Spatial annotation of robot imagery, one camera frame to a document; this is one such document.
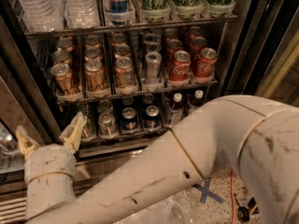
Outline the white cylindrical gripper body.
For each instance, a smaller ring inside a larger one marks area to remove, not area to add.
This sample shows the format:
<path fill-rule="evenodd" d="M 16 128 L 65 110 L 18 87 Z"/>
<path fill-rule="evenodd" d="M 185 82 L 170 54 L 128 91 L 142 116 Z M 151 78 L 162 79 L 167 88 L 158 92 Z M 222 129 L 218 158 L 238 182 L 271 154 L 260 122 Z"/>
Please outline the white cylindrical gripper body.
<path fill-rule="evenodd" d="M 75 166 L 75 156 L 63 146 L 48 145 L 29 154 L 24 164 L 26 220 L 75 200 Z"/>

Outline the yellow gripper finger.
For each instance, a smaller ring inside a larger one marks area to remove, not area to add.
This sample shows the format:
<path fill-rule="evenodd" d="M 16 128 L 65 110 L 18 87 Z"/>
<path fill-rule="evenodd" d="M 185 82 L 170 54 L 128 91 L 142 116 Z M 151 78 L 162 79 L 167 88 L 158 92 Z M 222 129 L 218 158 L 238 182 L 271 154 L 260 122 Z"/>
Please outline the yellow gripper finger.
<path fill-rule="evenodd" d="M 27 160 L 29 155 L 40 148 L 40 145 L 34 140 L 23 126 L 18 126 L 15 133 L 18 141 L 18 147 L 21 154 Z"/>
<path fill-rule="evenodd" d="M 84 118 L 81 111 L 73 117 L 71 123 L 63 130 L 59 139 L 62 141 L 64 147 L 71 153 L 78 151 L 81 133 L 83 130 Z"/>

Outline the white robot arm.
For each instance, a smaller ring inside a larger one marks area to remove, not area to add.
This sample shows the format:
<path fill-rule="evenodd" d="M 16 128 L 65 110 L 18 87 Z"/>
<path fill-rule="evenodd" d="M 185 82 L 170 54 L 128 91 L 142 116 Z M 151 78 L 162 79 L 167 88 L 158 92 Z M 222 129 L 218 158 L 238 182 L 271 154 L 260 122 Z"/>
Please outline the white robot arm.
<path fill-rule="evenodd" d="M 299 108 L 247 95 L 202 105 L 74 203 L 27 224 L 113 224 L 220 162 L 246 184 L 263 224 L 299 224 Z"/>

